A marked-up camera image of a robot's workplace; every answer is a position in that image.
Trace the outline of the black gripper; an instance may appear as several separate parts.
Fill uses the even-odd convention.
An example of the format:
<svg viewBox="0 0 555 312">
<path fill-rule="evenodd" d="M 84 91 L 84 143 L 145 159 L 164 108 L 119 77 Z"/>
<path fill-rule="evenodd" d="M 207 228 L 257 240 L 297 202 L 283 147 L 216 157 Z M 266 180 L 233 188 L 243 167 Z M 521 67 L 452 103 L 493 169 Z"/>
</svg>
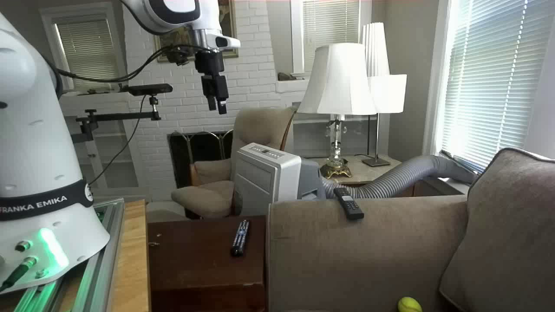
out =
<svg viewBox="0 0 555 312">
<path fill-rule="evenodd" d="M 228 114 L 228 79 L 224 76 L 224 60 L 221 51 L 198 51 L 195 58 L 197 70 L 202 74 L 204 93 L 209 96 L 209 108 Z"/>
</svg>

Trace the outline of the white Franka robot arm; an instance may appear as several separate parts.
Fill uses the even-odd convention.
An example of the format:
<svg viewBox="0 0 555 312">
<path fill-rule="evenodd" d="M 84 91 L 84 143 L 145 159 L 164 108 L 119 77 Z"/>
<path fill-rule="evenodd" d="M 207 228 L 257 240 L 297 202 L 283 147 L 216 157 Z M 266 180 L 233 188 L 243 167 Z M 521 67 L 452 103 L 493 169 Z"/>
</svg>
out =
<svg viewBox="0 0 555 312">
<path fill-rule="evenodd" d="M 124 0 L 152 32 L 190 27 L 210 107 L 223 112 L 221 53 L 240 41 L 221 27 L 219 0 Z M 53 282 L 112 238 L 94 209 L 54 70 L 0 15 L 0 292 Z"/>
</svg>

